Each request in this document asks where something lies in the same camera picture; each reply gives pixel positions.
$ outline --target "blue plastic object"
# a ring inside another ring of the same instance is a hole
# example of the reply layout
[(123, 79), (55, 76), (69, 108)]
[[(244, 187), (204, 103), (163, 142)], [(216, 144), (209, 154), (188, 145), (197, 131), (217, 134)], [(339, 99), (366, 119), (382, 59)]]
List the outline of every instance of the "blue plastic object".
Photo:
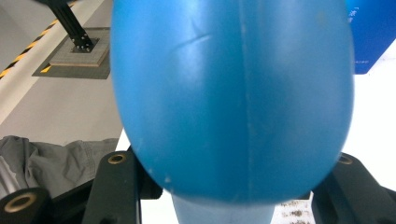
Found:
[(307, 193), (347, 137), (344, 1), (115, 0), (111, 69), (134, 152), (190, 202)]

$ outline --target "striped tape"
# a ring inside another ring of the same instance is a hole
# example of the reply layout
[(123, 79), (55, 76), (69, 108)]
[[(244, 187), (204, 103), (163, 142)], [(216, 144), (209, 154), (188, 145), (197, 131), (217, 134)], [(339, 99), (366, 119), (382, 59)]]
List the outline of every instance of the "striped tape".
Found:
[[(77, 0), (75, 0), (75, 1), (73, 1), (73, 2), (71, 2), (70, 4), (69, 4), (69, 6), (70, 7), (72, 7), (75, 3), (76, 3), (76, 1)], [(14, 61), (9, 65), (9, 66), (7, 66), (7, 68), (6, 69), (4, 69), (2, 72), (1, 72), (1, 74), (0, 74), (0, 79), (2, 78), (2, 77), (4, 77), (7, 73), (9, 73), (9, 71), (11, 70), (11, 68), (13, 67), (13, 66), (15, 66), (15, 64), (17, 63), (17, 62), (19, 62), (25, 55), (26, 55), (26, 53), (30, 50), (30, 49), (32, 49), (34, 46), (35, 46), (35, 44), (37, 44), (37, 42), (44, 36), (44, 35), (46, 35), (47, 34), (47, 32), (50, 30), (50, 28), (52, 28), (56, 23), (58, 23), (58, 20), (54, 20), (43, 32), (41, 32), (41, 34), (22, 52), (22, 53), (20, 53), (20, 55), (18, 55), (18, 57), (17, 58), (15, 58), (14, 59)], [(48, 72), (50, 70), (50, 64), (48, 64), (43, 70), (41, 70), (41, 73), (44, 73), (44, 72)]]

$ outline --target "gray cloth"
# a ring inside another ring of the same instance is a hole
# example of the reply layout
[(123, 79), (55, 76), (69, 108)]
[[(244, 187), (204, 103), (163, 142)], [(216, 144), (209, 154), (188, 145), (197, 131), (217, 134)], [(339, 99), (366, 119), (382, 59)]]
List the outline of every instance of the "gray cloth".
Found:
[(99, 161), (118, 139), (72, 142), (64, 147), (7, 136), (0, 140), (0, 199), (17, 189), (41, 187), (56, 197), (95, 177)]

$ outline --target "gray pants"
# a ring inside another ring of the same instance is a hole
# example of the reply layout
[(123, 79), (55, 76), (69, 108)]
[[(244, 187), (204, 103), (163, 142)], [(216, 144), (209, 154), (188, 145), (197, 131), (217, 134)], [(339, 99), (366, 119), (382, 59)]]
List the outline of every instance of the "gray pants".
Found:
[(18, 189), (41, 187), (51, 197), (95, 177), (99, 161), (118, 139), (75, 141), (64, 147), (7, 136), (0, 140), (0, 199)]

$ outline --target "gray floor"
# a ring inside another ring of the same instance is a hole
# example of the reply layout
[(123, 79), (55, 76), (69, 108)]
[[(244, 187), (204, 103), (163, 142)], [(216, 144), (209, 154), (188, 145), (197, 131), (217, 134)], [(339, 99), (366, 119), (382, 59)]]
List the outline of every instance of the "gray floor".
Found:
[[(83, 26), (109, 27), (111, 7), (105, 0)], [(0, 138), (64, 145), (119, 137), (121, 129), (111, 75), (107, 80), (41, 77), (1, 123)]]

